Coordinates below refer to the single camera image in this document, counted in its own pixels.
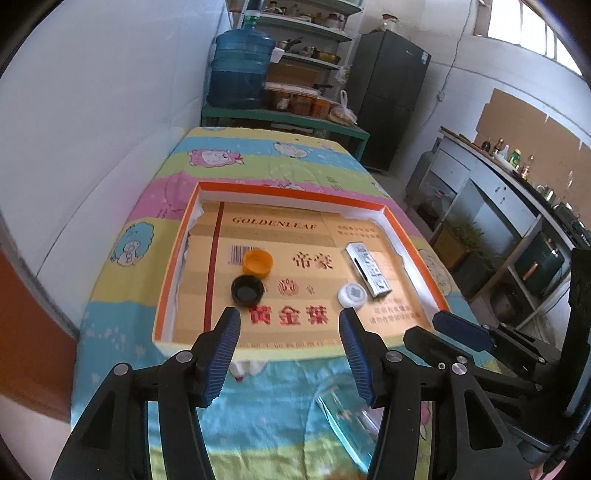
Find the silver cigarette pack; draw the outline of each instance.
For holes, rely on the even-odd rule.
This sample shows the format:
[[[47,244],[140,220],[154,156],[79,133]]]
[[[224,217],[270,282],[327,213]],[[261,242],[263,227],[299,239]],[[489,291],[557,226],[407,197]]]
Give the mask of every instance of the silver cigarette pack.
[[[363,242],[351,242],[347,244],[345,251],[349,254],[373,298],[383,297],[392,291]]]

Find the refrigerator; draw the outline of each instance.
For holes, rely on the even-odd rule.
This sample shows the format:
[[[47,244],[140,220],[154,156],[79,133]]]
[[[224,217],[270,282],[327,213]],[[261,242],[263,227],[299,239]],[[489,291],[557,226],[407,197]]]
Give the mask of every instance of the refrigerator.
[[[370,134],[361,160],[364,167],[389,169],[430,60],[426,51],[394,32],[361,37],[346,90],[357,125]]]

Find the metal shelf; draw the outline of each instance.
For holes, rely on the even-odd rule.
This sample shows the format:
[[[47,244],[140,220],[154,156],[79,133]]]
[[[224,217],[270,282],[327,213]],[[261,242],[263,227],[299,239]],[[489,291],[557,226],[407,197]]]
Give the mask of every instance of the metal shelf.
[[[300,3],[316,5],[318,7],[326,8],[331,12],[337,12],[343,15],[353,15],[363,10],[354,2],[346,2],[345,0],[300,0]]]
[[[321,69],[326,70],[338,70],[339,66],[335,65],[334,63],[329,63],[327,61],[311,59],[310,57],[303,57],[302,55],[296,55],[295,53],[288,53],[285,52],[281,57],[282,60],[290,60],[290,61],[297,61],[300,63],[305,63],[308,65],[312,65],[313,67],[320,67]]]
[[[286,28],[287,30],[314,35],[315,37],[328,38],[329,40],[337,42],[353,40],[353,38],[348,36],[342,30],[323,27],[322,25],[316,25],[310,22],[304,22],[303,20],[298,20],[296,18],[286,17],[285,15],[261,14],[257,25]]]

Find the orange bottle cap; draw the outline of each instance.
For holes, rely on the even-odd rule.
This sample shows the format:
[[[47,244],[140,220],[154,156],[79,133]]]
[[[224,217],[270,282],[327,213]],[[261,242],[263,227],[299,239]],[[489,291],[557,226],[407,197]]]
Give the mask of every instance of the orange bottle cap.
[[[254,275],[256,278],[265,278],[273,267],[273,257],[269,252],[254,248],[249,250],[242,257],[242,269],[247,275]]]

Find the water jug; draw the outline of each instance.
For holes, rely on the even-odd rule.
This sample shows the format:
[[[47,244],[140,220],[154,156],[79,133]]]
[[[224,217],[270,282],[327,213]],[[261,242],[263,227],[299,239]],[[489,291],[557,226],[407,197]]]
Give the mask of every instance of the water jug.
[[[207,102],[221,108],[259,108],[275,41],[258,30],[256,11],[247,11],[242,28],[216,39]]]

